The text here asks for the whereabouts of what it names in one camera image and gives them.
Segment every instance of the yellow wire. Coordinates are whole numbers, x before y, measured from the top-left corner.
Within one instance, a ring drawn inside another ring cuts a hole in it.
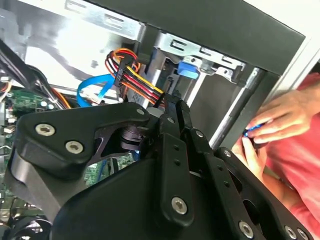
[[[145,80],[142,76],[140,76],[138,73],[136,73],[131,67],[127,66],[126,67],[133,75],[135,75],[138,79],[140,79],[142,82],[144,82],[145,84],[147,84],[148,86],[150,86],[151,88],[155,89],[156,91],[158,91],[159,93],[163,94],[164,92],[162,90],[160,90],[159,88],[157,88],[156,86],[154,86],[153,84],[151,84],[150,82],[148,82],[147,80]]]

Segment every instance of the blue tab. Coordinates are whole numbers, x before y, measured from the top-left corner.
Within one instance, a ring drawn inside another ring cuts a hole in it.
[[[178,74],[181,76],[185,76],[191,79],[197,79],[199,77],[199,73],[197,71],[197,67],[183,61],[179,62],[178,65]]]

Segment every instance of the silver screw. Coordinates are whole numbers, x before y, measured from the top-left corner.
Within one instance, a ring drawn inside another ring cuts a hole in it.
[[[141,109],[137,109],[136,111],[138,112],[138,114],[145,115],[145,112],[142,111]]]
[[[175,120],[173,120],[172,117],[169,116],[167,119],[168,119],[168,121],[169,121],[170,123],[172,123],[172,124],[175,123]]]
[[[52,136],[53,134],[55,134],[56,130],[53,126],[46,124],[46,123],[41,123],[38,124],[37,126],[35,126],[35,131],[42,136]]]
[[[304,239],[304,240],[309,240],[307,234],[302,231],[300,228],[297,229],[298,230],[298,233],[301,235],[301,237]]]
[[[65,148],[69,153],[80,154],[84,150],[84,146],[78,141],[68,141]]]
[[[203,138],[204,137],[204,134],[200,131],[196,131],[196,134],[200,137],[200,138]]]
[[[231,157],[231,153],[227,150],[224,150],[223,153],[227,156],[227,157]]]
[[[239,222],[239,228],[243,235],[245,235],[248,239],[254,238],[254,231],[252,231],[252,228],[246,223],[245,221]]]
[[[289,235],[289,237],[291,238],[291,239],[297,239],[297,235],[296,235],[296,233],[291,229],[291,227],[289,227],[289,226],[284,226],[284,229],[285,229],[285,231],[286,231],[286,233]]]
[[[184,215],[187,213],[187,204],[180,197],[175,196],[172,198],[171,205],[178,214]]]

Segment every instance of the orange cable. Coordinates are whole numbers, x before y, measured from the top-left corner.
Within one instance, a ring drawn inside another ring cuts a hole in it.
[[[71,106],[69,105],[68,101],[66,100],[66,98],[60,93],[58,92],[57,90],[55,90],[54,88],[52,88],[52,91],[57,95],[57,97],[63,101],[63,103],[65,104],[65,106],[68,108],[68,109],[71,109]]]

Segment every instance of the red wire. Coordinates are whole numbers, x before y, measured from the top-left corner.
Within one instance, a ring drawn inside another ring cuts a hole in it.
[[[142,89],[146,94],[148,94],[149,96],[155,98],[156,100],[158,100],[159,96],[157,96],[156,94],[154,94],[151,90],[147,89],[145,86],[143,86],[140,82],[136,81],[134,78],[132,78],[131,76],[125,74],[124,75],[128,80],[130,80],[130,82],[132,82],[135,86],[137,86],[138,88]]]
[[[134,60],[137,60],[137,55],[133,54],[133,53],[130,52],[130,51],[120,50],[120,51],[118,51],[117,53],[118,53],[118,54],[121,54],[121,53],[123,53],[123,54],[129,54],[130,56],[132,56],[132,57],[134,58]]]

